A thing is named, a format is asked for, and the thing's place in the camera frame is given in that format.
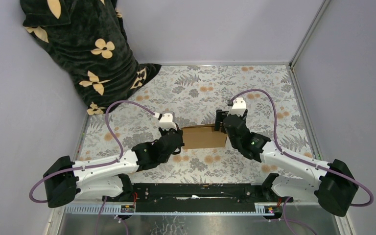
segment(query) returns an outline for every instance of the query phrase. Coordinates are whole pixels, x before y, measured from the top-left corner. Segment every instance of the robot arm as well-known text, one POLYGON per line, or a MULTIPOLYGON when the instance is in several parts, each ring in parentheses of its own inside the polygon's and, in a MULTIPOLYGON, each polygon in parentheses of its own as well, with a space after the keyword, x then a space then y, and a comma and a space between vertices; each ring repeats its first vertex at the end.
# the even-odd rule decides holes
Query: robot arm
POLYGON ((174 122, 174 113, 156 114, 161 137, 158 140, 137 144, 131 150, 107 158, 71 162, 69 156, 59 158, 44 174, 62 169, 80 167, 45 181, 48 206, 55 208, 73 200, 89 200, 103 196, 121 197, 132 193, 132 184, 126 174, 157 167, 166 163, 171 154, 178 154, 184 145, 182 130, 174 122), (92 168, 93 165, 106 164, 92 168))
MULTIPOLYGON (((243 101, 242 98, 235 99, 232 109, 245 112, 243 101)), ((295 200, 318 202, 328 212, 337 216, 345 216, 358 186, 325 170, 291 159, 285 156, 283 152, 353 178, 344 162, 335 160, 333 163, 329 163, 317 159, 308 159, 308 157, 288 149, 282 149, 281 152, 270 138, 250 132, 242 112, 235 111, 233 115, 228 112, 222 124, 232 147, 237 149, 244 157, 260 163, 276 165, 301 177, 301 179, 292 179, 278 174, 270 174, 263 183, 263 185, 271 188, 268 191, 273 191, 278 197, 290 196, 295 200)))

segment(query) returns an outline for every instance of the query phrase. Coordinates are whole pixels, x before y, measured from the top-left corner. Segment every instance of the leaf pattern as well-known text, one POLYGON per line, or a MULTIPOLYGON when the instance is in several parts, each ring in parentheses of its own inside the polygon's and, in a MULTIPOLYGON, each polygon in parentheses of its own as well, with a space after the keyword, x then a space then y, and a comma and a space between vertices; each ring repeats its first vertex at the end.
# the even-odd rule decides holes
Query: leaf pattern
MULTIPOLYGON (((183 128, 214 123, 217 109, 228 110, 228 99, 251 88, 261 88, 272 95, 276 112, 280 114, 280 144, 310 156, 312 151, 286 66, 164 66, 157 77, 129 100, 154 112, 174 111, 176 123, 183 128)), ((273 138, 273 110, 267 97, 261 93, 242 97, 247 101, 249 111, 247 127, 273 138)), ((125 151, 161 136, 158 121, 133 105, 119 105, 109 114, 109 122, 120 136, 125 151)), ((77 158, 98 159, 118 154, 118 144, 108 133, 104 115, 89 117, 77 158)), ((166 164, 129 177, 133 183, 262 183, 268 174, 267 165, 265 171, 262 167, 262 164, 244 158, 228 144, 225 148, 183 150, 178 157, 172 155, 166 164)), ((294 177, 281 168, 273 169, 269 171, 294 177)))
POLYGON ((200 76, 196 74, 182 74, 175 82, 176 85, 181 86, 192 86, 194 83, 201 81, 200 76))

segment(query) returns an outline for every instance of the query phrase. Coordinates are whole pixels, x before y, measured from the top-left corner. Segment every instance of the orange wire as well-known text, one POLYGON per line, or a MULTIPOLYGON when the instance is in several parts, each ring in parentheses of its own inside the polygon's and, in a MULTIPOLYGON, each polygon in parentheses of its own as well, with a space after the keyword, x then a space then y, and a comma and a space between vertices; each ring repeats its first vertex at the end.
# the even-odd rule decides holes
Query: orange wire
POLYGON ((281 203, 282 203, 282 198, 279 197, 279 201, 278 201, 278 204, 276 205, 276 207, 279 207, 281 203))
POLYGON ((136 203, 136 199, 138 198, 138 193, 134 192, 133 193, 133 197, 134 197, 134 199, 133 199, 133 208, 134 208, 135 207, 135 203, 136 203))

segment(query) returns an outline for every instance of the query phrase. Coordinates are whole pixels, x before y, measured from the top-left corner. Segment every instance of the white cable clip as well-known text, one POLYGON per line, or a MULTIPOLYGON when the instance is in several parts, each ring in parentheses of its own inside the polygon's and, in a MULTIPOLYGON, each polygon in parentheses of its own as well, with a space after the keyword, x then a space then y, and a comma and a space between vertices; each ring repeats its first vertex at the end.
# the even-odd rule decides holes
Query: white cable clip
POLYGON ((153 117, 155 117, 156 119, 159 119, 160 116, 161 116, 161 114, 157 113, 157 112, 155 112, 155 115, 153 115, 153 117))

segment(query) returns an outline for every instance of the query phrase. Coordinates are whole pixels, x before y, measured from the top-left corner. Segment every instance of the black floral fabric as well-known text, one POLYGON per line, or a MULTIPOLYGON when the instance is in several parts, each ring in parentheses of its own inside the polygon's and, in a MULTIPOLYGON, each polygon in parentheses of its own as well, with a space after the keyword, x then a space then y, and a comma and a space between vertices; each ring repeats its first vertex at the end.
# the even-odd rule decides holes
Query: black floral fabric
POLYGON ((102 114, 154 78, 161 65, 139 64, 127 43, 117 0, 21 0, 23 26, 69 74, 88 106, 102 114))

